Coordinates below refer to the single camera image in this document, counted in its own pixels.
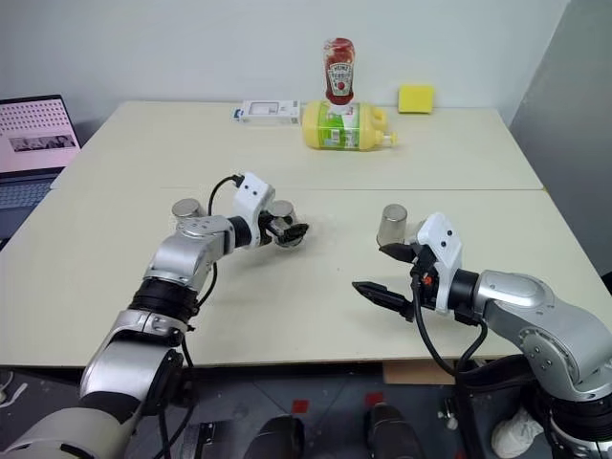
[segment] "floor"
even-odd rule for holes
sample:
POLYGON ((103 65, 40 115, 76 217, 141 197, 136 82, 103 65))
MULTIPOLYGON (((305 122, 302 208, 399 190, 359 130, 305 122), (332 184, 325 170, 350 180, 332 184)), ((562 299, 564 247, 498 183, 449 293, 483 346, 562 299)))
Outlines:
MULTIPOLYGON (((253 368, 206 376, 198 384, 199 402, 191 422, 217 425, 215 442, 220 442, 208 451, 207 459, 241 458, 268 419, 296 408, 304 411, 296 416, 305 425, 305 458, 366 459, 369 456, 362 438, 363 413, 368 404, 380 398, 402 411, 421 439, 427 457, 461 457, 459 432, 447 429, 444 420, 438 419, 438 410, 450 395, 449 386, 386 385, 379 366, 325 366, 322 372, 316 367, 306 371, 292 367, 283 371, 253 368)), ((7 372, 0 371, 0 381, 6 377, 7 372)), ((27 390, 13 405, 0 409, 0 450, 43 416, 77 400, 75 385, 26 374, 15 375, 8 394, 21 383, 28 384, 27 390)), ((515 392, 505 391, 473 400, 488 457, 495 457, 488 440, 492 428, 513 414, 516 396, 515 392)), ((170 435, 184 413, 182 408, 169 408, 170 435)), ((542 437, 538 436, 521 457, 550 457, 542 437)), ((173 448, 173 457, 180 457, 181 444, 182 439, 173 448)), ((150 458, 159 448, 157 419, 147 418, 140 423, 126 457, 150 458)))

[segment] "yellow detergent bottle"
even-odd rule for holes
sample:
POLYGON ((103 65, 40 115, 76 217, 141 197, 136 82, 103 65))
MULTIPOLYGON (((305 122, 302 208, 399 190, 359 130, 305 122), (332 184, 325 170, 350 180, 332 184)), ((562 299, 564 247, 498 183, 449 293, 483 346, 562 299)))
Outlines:
POLYGON ((395 133, 385 134, 386 112, 369 103, 333 105, 327 100, 310 102, 302 116, 304 142, 312 148, 372 150, 392 146, 395 133))

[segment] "ketchup bottle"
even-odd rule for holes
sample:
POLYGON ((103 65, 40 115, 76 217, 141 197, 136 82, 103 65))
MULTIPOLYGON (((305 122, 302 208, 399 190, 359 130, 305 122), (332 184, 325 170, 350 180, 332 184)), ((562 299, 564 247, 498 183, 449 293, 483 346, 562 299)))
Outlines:
POLYGON ((351 40, 334 38, 325 47, 325 97, 334 105, 346 105, 353 99, 353 62, 355 48, 351 40))

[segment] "table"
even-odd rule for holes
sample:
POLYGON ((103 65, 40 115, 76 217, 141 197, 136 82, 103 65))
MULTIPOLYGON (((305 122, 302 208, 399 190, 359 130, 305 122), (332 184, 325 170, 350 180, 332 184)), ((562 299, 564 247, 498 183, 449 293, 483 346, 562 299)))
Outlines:
POLYGON ((213 186, 252 170, 299 189, 541 189, 496 111, 387 109, 400 144, 376 152, 316 151, 298 126, 231 120, 239 103, 126 102, 54 188, 213 186))
MULTIPOLYGON (((195 188, 53 190, 0 253, 0 364, 82 366, 130 302, 153 252, 173 231, 171 205, 195 188)), ((230 211, 231 187, 216 210, 230 211)), ((294 250, 239 250, 219 263, 211 301, 192 320, 198 365, 428 358, 416 327, 359 296, 354 280, 407 290, 408 266, 378 252, 382 208, 418 221, 448 215, 464 267, 530 273, 612 328, 612 297, 542 190, 300 190, 279 187, 312 225, 294 250)), ((426 311, 441 354, 476 328, 426 311)), ((516 352, 490 334, 476 353, 516 352)))

